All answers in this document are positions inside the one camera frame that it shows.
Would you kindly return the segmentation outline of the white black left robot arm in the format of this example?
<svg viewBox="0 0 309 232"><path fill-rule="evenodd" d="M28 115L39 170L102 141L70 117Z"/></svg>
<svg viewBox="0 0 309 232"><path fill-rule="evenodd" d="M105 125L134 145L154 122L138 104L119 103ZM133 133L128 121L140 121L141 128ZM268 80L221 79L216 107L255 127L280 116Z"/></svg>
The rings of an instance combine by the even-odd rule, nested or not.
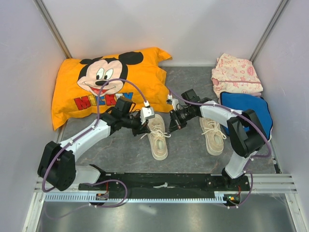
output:
<svg viewBox="0 0 309 232"><path fill-rule="evenodd" d="M121 128L132 130L133 135L150 133L148 120L155 116L148 102L135 112L133 101L120 97L116 105L99 114L88 127L69 139L56 143L50 141L44 148L38 167L38 176L52 188L64 191L72 184L87 183L95 190L106 185L103 171L96 165L76 165L77 159L97 142L108 138Z"/></svg>

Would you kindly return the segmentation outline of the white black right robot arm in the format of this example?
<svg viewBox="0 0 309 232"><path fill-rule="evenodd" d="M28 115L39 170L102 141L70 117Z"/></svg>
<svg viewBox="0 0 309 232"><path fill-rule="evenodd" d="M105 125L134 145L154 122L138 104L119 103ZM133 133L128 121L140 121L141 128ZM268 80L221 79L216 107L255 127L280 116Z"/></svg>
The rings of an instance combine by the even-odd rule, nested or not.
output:
<svg viewBox="0 0 309 232"><path fill-rule="evenodd" d="M228 128L233 154L222 171L221 184L226 190L233 190L239 184L248 161L265 144L269 145L267 134L252 109L240 111L222 106L207 97L200 98L193 89L181 95L170 90L167 103L173 106L169 133L183 129L194 117L209 118Z"/></svg>

